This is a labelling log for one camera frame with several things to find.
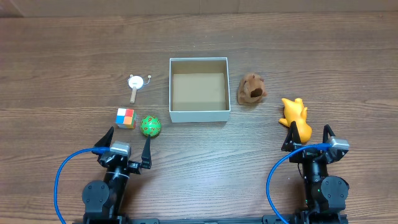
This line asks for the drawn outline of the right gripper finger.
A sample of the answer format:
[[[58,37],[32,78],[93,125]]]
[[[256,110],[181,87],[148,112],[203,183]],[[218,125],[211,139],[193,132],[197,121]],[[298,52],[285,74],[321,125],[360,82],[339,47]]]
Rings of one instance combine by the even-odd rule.
[[[334,139],[335,134],[329,124],[324,125],[323,128],[323,143],[327,143],[329,139]]]
[[[298,128],[296,122],[293,121],[290,124],[289,132],[287,133],[287,137],[281,147],[281,150],[285,152],[293,152],[301,147],[302,142],[300,139]]]

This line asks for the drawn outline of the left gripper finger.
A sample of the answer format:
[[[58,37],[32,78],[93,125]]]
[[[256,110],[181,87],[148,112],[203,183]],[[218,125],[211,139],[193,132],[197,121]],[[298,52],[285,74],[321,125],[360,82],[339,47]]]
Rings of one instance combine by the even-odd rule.
[[[108,132],[94,145],[94,147],[110,147],[114,134],[114,127],[110,127]]]
[[[151,140],[151,136],[148,135],[147,139],[146,139],[146,143],[144,145],[144,149],[142,151],[142,155],[141,155],[141,167],[143,169],[150,169],[152,166],[152,159],[151,159],[151,152],[150,152],[150,140]]]

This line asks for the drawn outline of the yellow rubber duck toy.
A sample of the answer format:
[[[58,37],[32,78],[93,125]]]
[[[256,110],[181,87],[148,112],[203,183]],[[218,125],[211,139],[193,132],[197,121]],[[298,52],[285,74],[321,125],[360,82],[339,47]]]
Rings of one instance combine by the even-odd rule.
[[[295,121],[297,126],[300,141],[306,143],[310,140],[312,135],[312,128],[307,124],[307,110],[301,98],[296,98],[294,101],[283,98],[284,104],[284,118],[279,119],[279,123],[286,127],[290,127]]]

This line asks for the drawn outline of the multicoloured puzzle cube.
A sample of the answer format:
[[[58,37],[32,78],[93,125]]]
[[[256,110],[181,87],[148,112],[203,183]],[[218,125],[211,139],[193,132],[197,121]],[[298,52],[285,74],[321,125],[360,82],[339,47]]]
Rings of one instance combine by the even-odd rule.
[[[119,128],[135,129],[136,128],[135,110],[127,108],[118,108],[115,123]]]

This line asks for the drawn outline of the green numbered ball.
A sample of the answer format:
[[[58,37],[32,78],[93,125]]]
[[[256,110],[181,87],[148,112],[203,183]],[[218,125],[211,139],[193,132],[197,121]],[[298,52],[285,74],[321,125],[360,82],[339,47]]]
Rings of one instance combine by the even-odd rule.
[[[140,130],[145,136],[157,136],[162,129],[162,124],[156,116],[148,115],[141,120]]]

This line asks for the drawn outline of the white wooden rattle drum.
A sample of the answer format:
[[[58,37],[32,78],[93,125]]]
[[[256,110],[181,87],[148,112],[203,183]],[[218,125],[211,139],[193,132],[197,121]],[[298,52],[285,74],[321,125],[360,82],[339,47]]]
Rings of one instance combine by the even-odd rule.
[[[137,91],[139,89],[141,89],[144,85],[149,84],[151,78],[152,78],[152,76],[148,75],[147,76],[148,81],[145,83],[144,79],[142,77],[130,74],[129,79],[127,80],[127,84],[130,87],[130,89],[132,90],[130,103],[132,103],[132,104],[135,103]]]

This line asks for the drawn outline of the brown plush toy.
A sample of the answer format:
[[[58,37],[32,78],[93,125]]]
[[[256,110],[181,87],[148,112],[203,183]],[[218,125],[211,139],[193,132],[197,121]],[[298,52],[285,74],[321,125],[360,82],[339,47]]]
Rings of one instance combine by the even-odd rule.
[[[258,103],[267,96],[264,79],[256,73],[247,73],[241,79],[237,92],[239,105]]]

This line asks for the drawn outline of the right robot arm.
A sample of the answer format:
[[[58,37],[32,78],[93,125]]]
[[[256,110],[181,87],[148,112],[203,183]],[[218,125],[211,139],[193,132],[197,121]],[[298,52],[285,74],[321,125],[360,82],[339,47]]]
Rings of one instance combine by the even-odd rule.
[[[327,165],[338,162],[349,151],[349,143],[338,139],[329,125],[324,126],[323,143],[327,149],[315,146],[303,147],[296,122],[289,129],[281,150],[300,152],[289,157],[291,163],[302,167],[302,176],[306,208],[298,209],[293,215],[287,216],[289,223],[348,223],[348,219],[340,212],[346,208],[349,184],[338,176],[328,174]]]

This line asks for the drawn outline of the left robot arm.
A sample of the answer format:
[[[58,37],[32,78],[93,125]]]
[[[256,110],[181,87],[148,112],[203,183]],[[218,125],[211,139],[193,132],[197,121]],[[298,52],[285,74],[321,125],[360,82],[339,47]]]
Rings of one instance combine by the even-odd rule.
[[[98,163],[106,168],[103,180],[89,182],[82,191],[85,204],[83,223],[133,223],[128,215],[120,212],[124,192],[131,174],[141,174],[142,169],[150,169],[151,136],[148,135],[141,161],[130,160],[132,147],[129,143],[112,141],[114,128],[94,145],[93,154],[98,156]]]

